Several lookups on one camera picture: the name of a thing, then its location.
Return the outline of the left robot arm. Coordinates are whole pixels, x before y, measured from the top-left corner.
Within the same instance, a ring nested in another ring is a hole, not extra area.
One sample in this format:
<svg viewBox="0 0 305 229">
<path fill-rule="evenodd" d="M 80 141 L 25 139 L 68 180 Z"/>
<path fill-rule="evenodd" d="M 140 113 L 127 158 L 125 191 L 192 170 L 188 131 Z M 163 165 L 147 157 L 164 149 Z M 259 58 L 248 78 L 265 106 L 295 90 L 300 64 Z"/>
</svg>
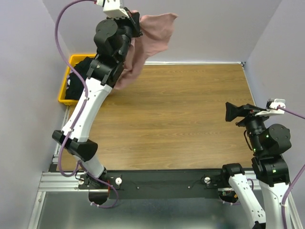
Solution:
<svg viewBox="0 0 305 229">
<path fill-rule="evenodd" d="M 107 18 L 99 22 L 93 38 L 97 51 L 89 65 L 81 97 L 67 124 L 52 134 L 52 138 L 89 172 L 89 183 L 94 188 L 105 185 L 106 170 L 97 158 L 97 143 L 89 139 L 90 129 L 99 108 L 124 70 L 132 39 L 140 36 L 138 12 L 128 11 L 126 18 Z"/>
</svg>

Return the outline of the pink t shirt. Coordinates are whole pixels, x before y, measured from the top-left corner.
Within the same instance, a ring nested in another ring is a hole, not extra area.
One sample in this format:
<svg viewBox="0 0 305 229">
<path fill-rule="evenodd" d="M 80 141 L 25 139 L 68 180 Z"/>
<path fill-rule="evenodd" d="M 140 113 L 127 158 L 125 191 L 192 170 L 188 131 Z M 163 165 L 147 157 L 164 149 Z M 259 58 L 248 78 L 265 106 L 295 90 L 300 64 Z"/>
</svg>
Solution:
<svg viewBox="0 0 305 229">
<path fill-rule="evenodd" d="M 148 58 L 168 49 L 174 32 L 174 21 L 177 18 L 178 15 L 175 13 L 140 17 L 143 35 L 132 39 L 124 70 L 114 86 L 115 90 L 121 90 L 133 83 L 140 76 Z"/>
</svg>

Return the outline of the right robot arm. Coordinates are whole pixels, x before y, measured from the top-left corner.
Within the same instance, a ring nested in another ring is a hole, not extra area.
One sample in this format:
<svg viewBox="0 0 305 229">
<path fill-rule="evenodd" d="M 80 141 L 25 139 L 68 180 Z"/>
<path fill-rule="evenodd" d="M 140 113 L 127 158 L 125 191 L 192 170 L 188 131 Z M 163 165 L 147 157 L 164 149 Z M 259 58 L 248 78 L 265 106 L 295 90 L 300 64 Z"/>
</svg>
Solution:
<svg viewBox="0 0 305 229">
<path fill-rule="evenodd" d="M 223 166 L 219 175 L 220 183 L 232 187 L 246 213 L 252 229 L 290 229 L 289 206 L 285 192 L 289 188 L 290 177 L 287 163 L 282 154 L 291 148 L 290 130 L 281 124 L 265 127 L 264 122 L 274 115 L 284 114 L 285 100 L 270 99 L 266 108 L 246 104 L 236 106 L 227 102 L 225 120 L 242 120 L 236 123 L 245 128 L 254 157 L 252 168 L 259 181 L 264 205 L 261 206 L 249 186 L 245 171 L 240 164 Z"/>
</svg>

